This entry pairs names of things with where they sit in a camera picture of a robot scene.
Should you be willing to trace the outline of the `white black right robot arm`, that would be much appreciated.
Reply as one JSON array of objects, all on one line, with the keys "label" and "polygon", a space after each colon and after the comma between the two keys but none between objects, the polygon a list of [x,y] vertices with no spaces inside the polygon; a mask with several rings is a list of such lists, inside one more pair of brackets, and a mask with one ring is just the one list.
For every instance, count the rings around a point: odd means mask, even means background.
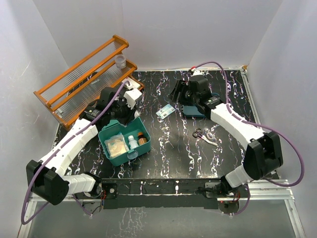
[{"label": "white black right robot arm", "polygon": [[205,117],[223,127],[244,148],[243,164],[222,176],[211,190],[228,197],[241,185],[259,180],[283,165],[280,137],[250,125],[217,95],[212,95],[202,74],[178,79],[169,98],[183,106],[195,106]]}]

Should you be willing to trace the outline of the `black handled scissors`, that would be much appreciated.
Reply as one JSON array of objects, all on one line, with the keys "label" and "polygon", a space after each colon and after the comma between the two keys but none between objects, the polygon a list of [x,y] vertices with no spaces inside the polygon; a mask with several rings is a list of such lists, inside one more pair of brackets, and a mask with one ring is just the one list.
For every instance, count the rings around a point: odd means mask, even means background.
[{"label": "black handled scissors", "polygon": [[204,131],[201,128],[197,128],[193,133],[192,136],[194,138],[203,138],[204,137]]}]

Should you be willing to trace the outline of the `white plastic bottle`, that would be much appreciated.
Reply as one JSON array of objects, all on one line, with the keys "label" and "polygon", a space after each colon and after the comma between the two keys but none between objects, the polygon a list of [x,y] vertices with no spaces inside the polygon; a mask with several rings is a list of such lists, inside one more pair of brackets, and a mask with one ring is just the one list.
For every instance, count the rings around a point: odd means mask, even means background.
[{"label": "white plastic bottle", "polygon": [[129,147],[130,149],[135,149],[139,146],[137,140],[134,138],[133,135],[128,136],[128,141],[129,141]]}]

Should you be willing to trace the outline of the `bandage roll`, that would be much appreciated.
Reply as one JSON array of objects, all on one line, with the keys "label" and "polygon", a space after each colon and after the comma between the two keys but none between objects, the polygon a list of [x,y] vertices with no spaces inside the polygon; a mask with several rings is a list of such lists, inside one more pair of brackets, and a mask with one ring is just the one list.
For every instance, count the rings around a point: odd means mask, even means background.
[{"label": "bandage roll", "polygon": [[135,113],[134,113],[134,117],[136,117],[136,118],[137,118],[137,117],[139,117],[139,116],[140,116],[140,113],[139,113],[139,111],[138,111],[138,110],[136,110],[136,111],[135,111]]}]

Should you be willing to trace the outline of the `brown medicine bottle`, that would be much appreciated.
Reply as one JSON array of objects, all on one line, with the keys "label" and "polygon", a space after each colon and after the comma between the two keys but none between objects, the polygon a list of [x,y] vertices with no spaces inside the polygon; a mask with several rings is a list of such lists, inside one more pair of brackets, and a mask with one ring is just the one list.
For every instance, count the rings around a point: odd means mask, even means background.
[{"label": "brown medicine bottle", "polygon": [[143,145],[147,142],[148,142],[148,140],[147,140],[146,136],[142,132],[139,132],[138,133],[138,144]]}]

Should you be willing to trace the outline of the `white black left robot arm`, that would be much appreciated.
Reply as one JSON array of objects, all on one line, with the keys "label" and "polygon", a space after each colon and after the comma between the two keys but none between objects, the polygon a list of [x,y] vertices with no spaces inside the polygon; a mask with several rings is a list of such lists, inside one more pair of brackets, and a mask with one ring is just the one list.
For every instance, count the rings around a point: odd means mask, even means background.
[{"label": "white black left robot arm", "polygon": [[139,89],[123,94],[106,87],[98,99],[90,102],[70,131],[47,155],[26,166],[29,190],[52,205],[58,205],[68,195],[85,192],[96,198],[102,193],[101,180],[90,173],[66,176],[65,172],[85,145],[98,135],[112,119],[128,125],[139,116],[137,102],[142,98]]}]

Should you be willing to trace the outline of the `teal divider tray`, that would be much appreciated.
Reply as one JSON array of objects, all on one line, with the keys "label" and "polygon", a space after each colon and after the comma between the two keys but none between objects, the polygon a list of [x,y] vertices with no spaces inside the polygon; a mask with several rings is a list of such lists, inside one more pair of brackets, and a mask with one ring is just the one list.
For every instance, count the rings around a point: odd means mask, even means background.
[{"label": "teal divider tray", "polygon": [[182,111],[185,117],[211,118],[211,110],[221,104],[222,100],[217,93],[211,93],[210,97],[203,99],[203,103],[197,105],[183,105]]}]

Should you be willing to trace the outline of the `bag of cotton balls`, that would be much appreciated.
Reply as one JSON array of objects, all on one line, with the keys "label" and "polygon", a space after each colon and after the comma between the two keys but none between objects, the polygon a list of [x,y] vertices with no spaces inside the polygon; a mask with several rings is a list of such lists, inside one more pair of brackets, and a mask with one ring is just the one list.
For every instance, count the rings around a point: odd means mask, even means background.
[{"label": "bag of cotton balls", "polygon": [[105,140],[105,146],[111,159],[116,158],[129,150],[122,134],[114,135]]}]

